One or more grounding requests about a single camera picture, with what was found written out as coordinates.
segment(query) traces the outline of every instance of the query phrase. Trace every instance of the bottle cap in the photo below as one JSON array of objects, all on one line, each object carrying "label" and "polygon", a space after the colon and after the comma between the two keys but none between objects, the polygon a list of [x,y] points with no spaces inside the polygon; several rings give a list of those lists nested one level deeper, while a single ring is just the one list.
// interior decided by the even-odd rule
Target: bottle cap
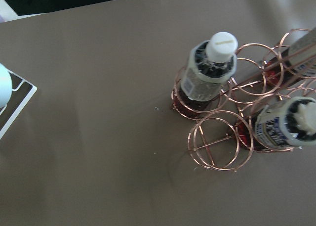
[{"label": "bottle cap", "polygon": [[205,52],[209,61],[226,63],[230,61],[237,47],[238,42],[236,37],[228,32],[218,32],[212,36],[206,46]]},{"label": "bottle cap", "polygon": [[316,103],[299,104],[294,116],[300,130],[306,131],[308,135],[316,133]]}]

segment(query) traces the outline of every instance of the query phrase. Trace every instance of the bottle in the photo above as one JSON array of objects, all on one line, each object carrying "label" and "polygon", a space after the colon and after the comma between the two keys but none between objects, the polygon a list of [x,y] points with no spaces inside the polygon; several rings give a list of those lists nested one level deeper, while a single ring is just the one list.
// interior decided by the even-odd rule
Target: bottle
[{"label": "bottle", "polygon": [[[297,52],[300,49],[303,49],[305,47],[307,47],[308,45],[311,44],[316,44],[316,27],[314,29],[312,29],[309,33],[307,33],[306,35],[304,35],[302,38],[300,38],[299,40],[297,40],[293,45],[291,45],[291,47],[289,47],[288,49],[286,49],[285,51],[282,52],[281,56],[282,58],[287,57],[288,55],[292,55],[293,53]],[[316,55],[316,46],[302,52],[299,53],[295,56],[293,56],[292,58],[288,59],[287,61],[285,61],[285,65],[287,67],[292,66],[293,64],[297,64],[297,63],[301,63],[303,60],[307,59],[310,56]],[[271,59],[266,67],[268,67],[269,65],[273,64],[277,62],[277,58],[273,58]],[[301,75],[305,76],[305,77],[314,77],[316,76],[316,58],[312,58],[294,68],[292,68],[291,70],[294,73],[298,73],[301,70],[305,69],[307,66],[310,66],[310,68],[308,68],[306,71],[304,71]],[[277,66],[275,68],[272,68],[271,70],[266,72],[266,77],[269,78],[277,73],[279,73],[281,71],[280,66]],[[287,81],[289,81],[292,77],[294,76],[294,74],[284,70],[284,77],[283,77],[283,81],[281,83],[285,84]],[[280,75],[276,75],[275,77],[271,78],[269,80],[269,83],[272,85],[276,85],[279,82],[280,79]],[[294,80],[292,83],[289,84],[289,86],[295,84],[296,82],[302,80],[303,78],[297,78],[296,80]]]},{"label": "bottle", "polygon": [[[290,147],[316,145],[316,100],[293,97],[265,107],[251,118],[254,150],[285,150]],[[247,135],[241,126],[239,136],[246,144]]]},{"label": "bottle", "polygon": [[[218,95],[222,85],[236,71],[237,46],[232,34],[219,32],[191,50],[178,90],[178,95],[188,107],[204,111]],[[185,108],[177,98],[174,105],[185,116],[198,117],[198,113]]]}]

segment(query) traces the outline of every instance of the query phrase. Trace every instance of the gray tabletop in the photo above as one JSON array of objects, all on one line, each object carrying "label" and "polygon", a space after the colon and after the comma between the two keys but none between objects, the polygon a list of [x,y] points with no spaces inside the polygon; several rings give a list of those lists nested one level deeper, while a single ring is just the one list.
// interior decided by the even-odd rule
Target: gray tabletop
[{"label": "gray tabletop", "polygon": [[0,62],[38,87],[0,141],[1,226],[315,225],[314,148],[206,170],[170,110],[198,43],[273,45],[315,14],[315,0],[115,0],[0,24]]}]

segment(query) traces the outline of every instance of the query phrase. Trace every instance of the clear bottle with white cap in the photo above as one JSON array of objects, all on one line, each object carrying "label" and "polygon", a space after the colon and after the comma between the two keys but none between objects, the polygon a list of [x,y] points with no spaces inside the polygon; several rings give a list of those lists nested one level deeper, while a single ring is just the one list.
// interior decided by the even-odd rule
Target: clear bottle with white cap
[{"label": "clear bottle with white cap", "polygon": [[186,71],[181,79],[185,96],[192,101],[208,102],[219,94],[224,83],[235,73],[237,39],[228,32],[216,33],[190,52]]},{"label": "clear bottle with white cap", "polygon": [[316,146],[316,100],[311,97],[280,101],[255,118],[256,137],[271,149]]}]

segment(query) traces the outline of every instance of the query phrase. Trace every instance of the white cup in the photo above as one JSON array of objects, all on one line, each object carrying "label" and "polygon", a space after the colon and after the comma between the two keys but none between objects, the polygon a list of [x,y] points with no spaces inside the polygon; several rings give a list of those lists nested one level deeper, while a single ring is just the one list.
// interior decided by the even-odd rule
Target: white cup
[{"label": "white cup", "polygon": [[0,108],[10,100],[12,94],[12,80],[8,70],[0,63]]}]

